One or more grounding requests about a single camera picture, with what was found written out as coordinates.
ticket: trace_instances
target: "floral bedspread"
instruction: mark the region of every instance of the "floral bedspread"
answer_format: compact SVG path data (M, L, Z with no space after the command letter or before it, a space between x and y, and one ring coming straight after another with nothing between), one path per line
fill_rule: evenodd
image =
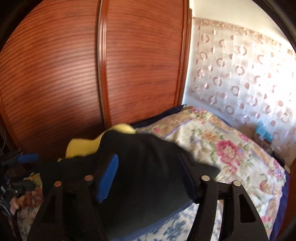
M278 162L256 143L212 113L192 106L186 106L181 112L140 128L137 132L148 132L175 142L189 151L196 161L216 165L221 169L217 181L240 181L270 236L286 177ZM137 241L186 240L197 209L198 205L192 204ZM222 210L223 201L218 201L212 241L219 239Z

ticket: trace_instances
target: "white wall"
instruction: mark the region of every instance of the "white wall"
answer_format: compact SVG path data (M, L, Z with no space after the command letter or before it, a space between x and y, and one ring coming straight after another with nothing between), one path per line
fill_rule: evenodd
M280 42L287 48L293 49L283 32L277 26L277 24L265 13L257 4L252 0L189 0L190 8L192 9L192 16L198 18L208 18L219 21L224 21L236 25L241 25L243 27L258 31L264 35L267 35L274 40ZM191 41L189 63L192 58L194 58L192 49L193 41ZM202 102L199 102L195 98L191 97L186 93L188 89L187 86L188 79L185 84L185 91L183 97L183 104L196 105L204 107L205 109L211 111L222 119L223 114L216 111L215 109L210 109L209 106L205 106ZM233 127L238 130L241 126L235 121L230 123ZM253 134L253 129L244 129L244 134L251 137ZM296 157L296 146L292 149L289 157L286 158L287 164L292 164Z

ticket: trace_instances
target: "blue pad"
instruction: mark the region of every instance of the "blue pad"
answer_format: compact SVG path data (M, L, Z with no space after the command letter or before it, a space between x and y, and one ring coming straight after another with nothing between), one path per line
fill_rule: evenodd
M99 182L98 195L96 197L99 202L102 202L108 197L112 182L118 169L118 164L118 155L115 154L111 158L111 161Z

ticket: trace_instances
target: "copper-colored pin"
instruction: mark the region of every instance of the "copper-colored pin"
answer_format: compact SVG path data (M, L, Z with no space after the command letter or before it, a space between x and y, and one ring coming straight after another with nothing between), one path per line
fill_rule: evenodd
M55 183L54 183L54 186L55 187L59 187L59 186L61 186L62 185L62 182L60 182L60 181L56 181Z
M91 181L93 179L94 179L94 177L92 175L87 175L87 176L84 177L85 181Z

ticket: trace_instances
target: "metal pin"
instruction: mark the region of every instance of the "metal pin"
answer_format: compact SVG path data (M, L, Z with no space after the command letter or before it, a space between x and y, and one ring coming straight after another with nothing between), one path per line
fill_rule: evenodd
M94 177L92 175L87 175L87 176L84 177L85 181L91 181L93 179L94 179Z
M54 186L57 188L57 187L59 187L59 186L61 186L62 185L62 182L60 182L60 181L56 181L55 183L54 183Z
M211 180L211 178L209 176L207 176L207 175L203 175L202 180L207 182L207 181Z
M240 187L241 186L241 182L235 180L235 181L233 181L233 185L235 185L237 187Z

